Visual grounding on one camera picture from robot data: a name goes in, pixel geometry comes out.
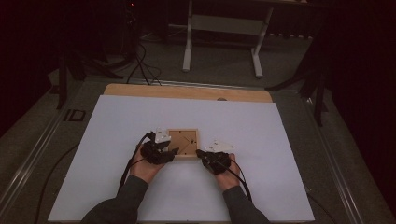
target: white table surface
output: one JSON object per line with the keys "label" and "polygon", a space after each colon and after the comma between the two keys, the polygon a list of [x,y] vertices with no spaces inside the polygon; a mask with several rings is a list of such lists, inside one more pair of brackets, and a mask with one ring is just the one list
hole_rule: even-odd
{"label": "white table surface", "polygon": [[[156,128],[198,129],[201,147],[230,143],[253,202],[276,222],[314,220],[274,103],[102,95],[49,221],[79,221],[117,194],[134,146]],[[200,161],[166,164],[148,188],[138,220],[228,221],[215,178]]]}

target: electrical cord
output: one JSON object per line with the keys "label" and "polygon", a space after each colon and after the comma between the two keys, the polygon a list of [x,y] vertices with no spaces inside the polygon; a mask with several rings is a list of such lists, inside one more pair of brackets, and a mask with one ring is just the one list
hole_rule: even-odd
{"label": "electrical cord", "polygon": [[119,185],[119,190],[117,191],[117,194],[120,193],[120,189],[122,188],[122,186],[123,186],[124,183],[125,183],[126,177],[128,176],[128,173],[129,173],[129,169],[130,169],[133,165],[135,165],[135,164],[137,164],[138,162],[144,160],[144,159],[142,159],[142,160],[140,160],[140,161],[133,162],[133,161],[134,161],[134,157],[136,156],[137,151],[138,151],[139,148],[142,146],[143,141],[144,141],[147,137],[149,137],[149,134],[148,134],[148,133],[146,133],[146,134],[142,137],[142,139],[140,139],[139,143],[136,145],[136,148],[134,149],[134,155],[132,155],[132,158],[128,160],[128,163],[126,164],[125,170],[124,170],[124,172],[123,172],[123,174],[122,174],[122,177],[121,177],[121,181],[120,181],[120,185]]}
{"label": "electrical cord", "polygon": [[316,200],[310,193],[306,193],[306,195],[308,196],[308,198],[314,201],[323,210],[323,212],[326,213],[326,215],[332,220],[332,223],[337,224],[335,219],[332,217],[330,212],[323,206],[323,204],[321,204],[318,200]]}
{"label": "electrical cord", "polygon": [[129,80],[130,80],[131,77],[134,75],[134,72],[136,71],[136,69],[137,69],[138,67],[141,66],[140,62],[142,62],[145,58],[146,58],[146,49],[143,48],[143,56],[142,56],[142,58],[141,58],[140,60],[137,60],[137,65],[134,67],[134,70],[132,70],[131,74],[129,74],[129,76],[128,76],[127,80],[126,80],[126,84],[129,84]]}
{"label": "electrical cord", "polygon": [[[145,55],[146,55],[146,52],[147,52],[146,48],[145,48],[142,44],[140,44],[140,43],[139,43],[139,46],[143,49],[143,51],[145,52]],[[158,67],[154,67],[154,66],[151,66],[151,65],[148,65],[148,64],[144,63],[144,62],[143,62],[143,59],[141,60],[141,62],[142,62],[143,65],[145,65],[146,69],[148,70],[148,72],[149,72],[149,73],[152,75],[152,77],[153,77],[153,79],[151,80],[150,84],[152,84],[152,83],[154,82],[154,80],[157,80],[157,82],[158,82],[158,83],[160,84],[160,86],[161,86],[162,84],[161,84],[161,81],[158,79],[158,76],[161,75],[162,70],[161,70],[160,68],[158,68]],[[157,69],[157,70],[159,71],[159,75],[155,76],[155,75],[149,70],[149,67],[154,68],[154,69]]]}
{"label": "electrical cord", "polygon": [[[139,55],[136,54],[137,65],[134,67],[134,69],[132,70],[132,72],[131,72],[130,75],[128,76],[127,81],[126,81],[126,84],[129,84],[129,81],[131,80],[131,78],[132,78],[134,72],[137,70],[137,68],[140,68],[140,71],[142,72],[143,78],[146,80],[146,83],[147,83],[148,85],[151,85],[151,84],[154,82],[154,80],[156,80],[156,81],[160,84],[160,86],[161,86],[162,83],[161,83],[161,81],[158,79],[158,76],[161,75],[162,70],[161,70],[160,68],[158,68],[158,67],[151,66],[151,65],[148,65],[148,64],[144,63],[144,59],[146,58],[146,55],[147,55],[147,50],[146,50],[146,48],[145,48],[142,44],[140,44],[140,43],[138,44],[138,46],[139,46],[140,48],[142,48],[142,50],[143,50],[143,56],[140,57]],[[150,82],[149,82],[149,80],[148,80],[148,78],[147,78],[147,76],[146,76],[146,73],[145,73],[144,68],[143,68],[142,65],[145,66],[146,70],[148,70],[148,72],[149,72],[149,73],[152,75],[152,77],[153,77],[153,79],[152,79]],[[158,70],[158,71],[159,71],[159,74],[158,74],[158,75],[154,75],[154,74],[151,72],[150,68],[153,68],[153,69]]]}
{"label": "electrical cord", "polygon": [[62,160],[67,154],[69,154],[71,151],[73,151],[74,149],[76,149],[78,146],[79,146],[79,143],[76,144],[75,146],[71,147],[70,149],[68,149],[68,150],[62,155],[62,157],[59,158],[59,160],[56,161],[55,165],[52,166],[51,170],[49,171],[49,175],[47,176],[46,181],[45,181],[45,183],[44,183],[44,187],[43,187],[43,189],[41,190],[40,199],[38,200],[38,206],[37,206],[37,209],[36,209],[36,211],[35,211],[35,222],[34,222],[35,224],[38,223],[38,217],[39,217],[39,215],[40,215],[40,209],[41,209],[41,204],[42,204],[42,202],[43,202],[44,193],[45,193],[45,191],[46,191],[47,185],[48,185],[48,183],[49,183],[49,180],[50,180],[50,177],[51,177],[53,171],[54,171],[55,168],[58,166],[59,162],[61,162],[61,160]]}
{"label": "electrical cord", "polygon": [[219,164],[220,166],[222,166],[223,168],[227,169],[228,172],[230,172],[232,175],[234,175],[236,178],[238,178],[239,181],[241,181],[242,185],[244,186],[245,192],[247,193],[247,198],[249,201],[252,201],[251,199],[251,194],[250,194],[250,190],[248,189],[248,184],[246,182],[245,176],[243,175],[243,172],[241,170],[241,168],[239,167],[238,163],[236,163],[235,161],[231,160],[232,162],[234,162],[236,164],[236,166],[238,166],[239,170],[241,171],[242,177],[244,177],[244,179],[242,179],[239,175],[237,175],[234,171],[232,171],[229,167],[223,165],[221,162],[219,162],[218,160],[215,160],[215,162],[217,164]]}

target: metal frame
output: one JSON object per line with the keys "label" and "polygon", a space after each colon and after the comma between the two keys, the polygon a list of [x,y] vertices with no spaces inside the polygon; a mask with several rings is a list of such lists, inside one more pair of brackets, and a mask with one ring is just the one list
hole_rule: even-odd
{"label": "metal frame", "polygon": [[267,11],[264,21],[243,20],[234,18],[222,18],[213,16],[194,15],[192,13],[192,0],[189,2],[189,17],[187,19],[187,44],[184,52],[183,71],[189,72],[191,66],[191,33],[192,29],[218,31],[224,33],[244,34],[244,35],[257,35],[259,40],[256,47],[251,49],[251,56],[254,65],[254,71],[257,78],[262,78],[262,65],[260,63],[259,52],[262,48],[262,41],[270,22],[273,7]]}

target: wooden board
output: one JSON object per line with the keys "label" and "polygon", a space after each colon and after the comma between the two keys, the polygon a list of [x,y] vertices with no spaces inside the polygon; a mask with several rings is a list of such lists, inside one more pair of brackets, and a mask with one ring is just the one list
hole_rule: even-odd
{"label": "wooden board", "polygon": [[104,95],[146,96],[197,100],[228,100],[241,102],[272,103],[268,91],[246,91],[203,87],[143,86],[109,84]]}
{"label": "wooden board", "polygon": [[169,149],[178,147],[175,160],[198,159],[196,150],[200,149],[198,129],[168,129],[172,137]]}

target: table leg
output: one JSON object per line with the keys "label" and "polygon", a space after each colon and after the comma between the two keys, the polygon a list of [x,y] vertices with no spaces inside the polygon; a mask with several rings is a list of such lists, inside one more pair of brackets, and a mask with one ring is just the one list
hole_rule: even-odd
{"label": "table leg", "polygon": [[186,50],[184,51],[184,61],[183,61],[183,72],[189,72],[190,71],[190,63],[191,63],[191,32],[192,32],[192,26],[191,26],[191,20],[192,20],[192,0],[189,2],[189,17],[187,19],[187,44],[186,44]]}
{"label": "table leg", "polygon": [[251,50],[251,56],[252,56],[253,65],[254,65],[254,72],[255,72],[257,78],[262,78],[263,77],[263,75],[262,75],[262,65],[260,64],[260,58],[259,58],[259,52],[260,52],[260,49],[262,47],[262,41],[265,38],[265,33],[267,31],[268,24],[270,22],[271,15],[272,15],[273,11],[274,11],[274,9],[272,7],[270,7],[268,9],[267,15],[265,17],[265,21],[262,23],[262,30],[260,31],[260,34],[259,34],[259,41],[258,41],[258,43],[256,45],[256,48]]}

